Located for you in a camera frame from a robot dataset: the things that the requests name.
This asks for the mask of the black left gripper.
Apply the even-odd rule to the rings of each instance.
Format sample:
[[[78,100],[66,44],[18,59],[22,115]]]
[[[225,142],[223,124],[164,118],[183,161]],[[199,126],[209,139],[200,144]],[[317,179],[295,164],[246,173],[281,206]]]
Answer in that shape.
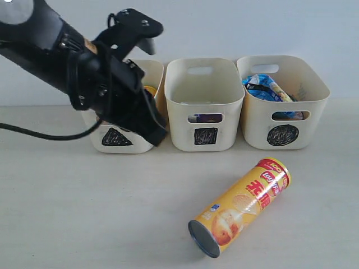
[[[84,48],[68,54],[71,105],[96,114],[95,122],[74,138],[86,137],[107,122],[159,146],[167,135],[166,123],[143,86],[144,71],[127,58],[131,49],[123,45],[113,49],[99,41],[95,45],[96,53]]]

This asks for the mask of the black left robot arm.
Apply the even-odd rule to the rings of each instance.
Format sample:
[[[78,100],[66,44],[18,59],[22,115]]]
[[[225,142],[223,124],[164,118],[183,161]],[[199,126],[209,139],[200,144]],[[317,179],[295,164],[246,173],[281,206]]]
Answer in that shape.
[[[69,97],[77,111],[98,117],[87,131],[54,136],[1,124],[1,128],[52,141],[83,138],[111,123],[157,146],[166,121],[145,90],[144,71],[128,54],[140,48],[154,54],[153,39],[163,25],[133,8],[111,13],[107,28],[88,40],[46,1],[1,2],[1,55]]]

